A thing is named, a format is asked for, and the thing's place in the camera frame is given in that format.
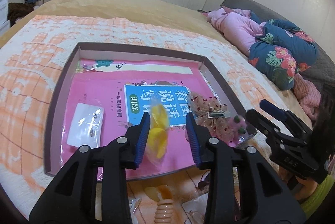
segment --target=blue label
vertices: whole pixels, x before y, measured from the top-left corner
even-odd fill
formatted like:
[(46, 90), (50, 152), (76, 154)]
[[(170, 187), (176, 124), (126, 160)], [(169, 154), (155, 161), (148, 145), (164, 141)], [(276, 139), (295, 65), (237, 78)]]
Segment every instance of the blue label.
[(167, 111), (170, 126), (185, 125), (186, 115), (189, 112), (188, 92), (185, 86), (125, 85), (128, 121), (133, 125), (138, 125), (143, 113), (150, 113), (152, 104), (161, 103)]

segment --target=spiral object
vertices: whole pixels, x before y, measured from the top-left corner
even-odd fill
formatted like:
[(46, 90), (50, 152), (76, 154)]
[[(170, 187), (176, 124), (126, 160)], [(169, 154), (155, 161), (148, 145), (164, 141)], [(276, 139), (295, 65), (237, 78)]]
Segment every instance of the spiral object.
[(173, 200), (160, 200), (158, 202), (155, 223), (171, 223), (173, 213)]

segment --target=metal screw head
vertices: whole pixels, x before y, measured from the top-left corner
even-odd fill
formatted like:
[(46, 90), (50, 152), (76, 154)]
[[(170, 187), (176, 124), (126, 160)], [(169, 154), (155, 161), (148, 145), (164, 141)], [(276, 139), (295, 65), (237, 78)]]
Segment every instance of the metal screw head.
[(219, 143), (219, 139), (215, 137), (209, 138), (208, 141), (213, 145), (216, 145), (217, 143)]
[(251, 154), (255, 154), (257, 151), (257, 149), (255, 147), (247, 147), (247, 152), (251, 153)]
[(123, 137), (119, 137), (119, 138), (118, 138), (118, 143), (119, 143), (119, 144), (124, 144), (125, 142), (127, 142), (127, 140), (128, 140), (128, 139), (127, 139), (126, 137), (124, 137), (124, 136), (123, 136)]
[(82, 146), (79, 148), (79, 151), (80, 151), (81, 153), (88, 152), (88, 150), (89, 150), (88, 145), (82, 145)]

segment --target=gray pillow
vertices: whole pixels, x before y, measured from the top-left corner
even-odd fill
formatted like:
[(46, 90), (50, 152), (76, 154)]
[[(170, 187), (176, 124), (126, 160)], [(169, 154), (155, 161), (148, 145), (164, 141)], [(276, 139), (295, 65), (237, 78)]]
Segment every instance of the gray pillow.
[[(267, 22), (270, 19), (287, 20), (280, 14), (252, 0), (224, 0), (221, 6), (230, 9), (250, 9), (261, 21)], [(305, 72), (301, 72), (301, 75), (304, 79), (311, 81), (321, 92), (324, 83), (335, 86), (335, 64), (318, 44), (317, 47), (319, 56), (315, 64)]]
[(277, 12), (255, 2), (252, 0), (224, 0), (221, 7), (225, 6), (230, 9), (250, 9), (252, 10), (259, 19), (263, 21), (268, 21), (270, 19), (283, 19), (287, 20)]

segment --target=plastic wrapper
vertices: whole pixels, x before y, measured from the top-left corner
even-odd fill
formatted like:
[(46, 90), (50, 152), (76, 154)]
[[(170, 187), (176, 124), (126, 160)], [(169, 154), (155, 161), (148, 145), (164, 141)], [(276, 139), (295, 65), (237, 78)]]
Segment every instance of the plastic wrapper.
[(234, 177), (234, 186), (239, 186), (237, 167), (232, 168), (232, 175)]
[(335, 178), (335, 158), (331, 159), (328, 166), (328, 173)]
[(135, 217), (135, 211), (140, 205), (141, 198), (129, 198), (129, 208), (130, 208), (130, 215), (131, 215), (131, 220), (133, 224), (138, 224), (138, 220)]
[[(192, 224), (203, 224), (207, 207), (208, 193), (182, 204), (182, 207)], [(235, 199), (235, 219), (241, 218), (240, 206)]]
[(162, 104), (153, 101), (150, 114), (150, 131), (145, 153), (148, 160), (159, 167), (167, 149), (167, 129), (169, 118)]
[(78, 103), (71, 122), (67, 144), (77, 148), (82, 145), (89, 145), (91, 148), (99, 147), (103, 111), (102, 107)]
[(236, 146), (247, 139), (247, 124), (243, 117), (208, 118), (208, 112), (227, 112), (227, 106), (222, 104), (215, 96), (204, 98), (202, 95), (190, 92), (187, 97), (190, 110), (197, 117), (198, 125), (208, 128), (213, 137), (217, 137), (228, 145)]
[(91, 60), (80, 59), (76, 68), (76, 73), (94, 72), (95, 68)]

